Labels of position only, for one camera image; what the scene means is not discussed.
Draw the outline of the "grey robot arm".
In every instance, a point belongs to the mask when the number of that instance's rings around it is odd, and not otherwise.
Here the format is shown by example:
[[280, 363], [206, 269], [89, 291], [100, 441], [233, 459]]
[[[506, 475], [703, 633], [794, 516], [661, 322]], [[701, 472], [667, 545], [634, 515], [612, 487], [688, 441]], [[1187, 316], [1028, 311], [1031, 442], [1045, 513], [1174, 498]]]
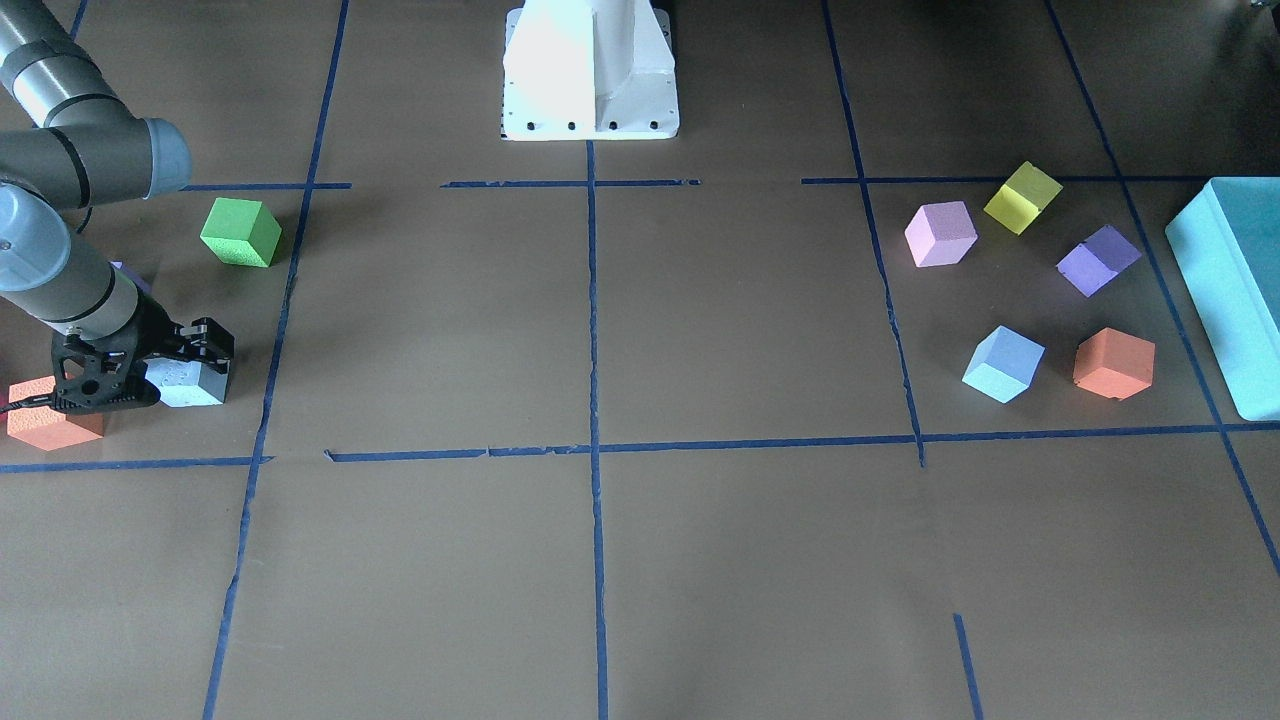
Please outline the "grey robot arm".
[[182, 132], [134, 115], [41, 1], [1, 9], [3, 88], [32, 127], [3, 135], [3, 297], [52, 331], [52, 389], [5, 406], [92, 415], [161, 398], [146, 363], [227, 375], [233, 336], [210, 318], [173, 322], [64, 222], [63, 213], [152, 199], [187, 186]]

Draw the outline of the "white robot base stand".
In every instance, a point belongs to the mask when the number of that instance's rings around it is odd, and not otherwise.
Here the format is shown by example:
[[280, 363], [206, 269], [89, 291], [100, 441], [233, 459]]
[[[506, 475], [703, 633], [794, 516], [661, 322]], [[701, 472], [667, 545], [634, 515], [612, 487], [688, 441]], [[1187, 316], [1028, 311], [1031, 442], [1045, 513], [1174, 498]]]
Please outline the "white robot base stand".
[[506, 17], [503, 72], [508, 141], [678, 133], [672, 19], [658, 1], [526, 1]]

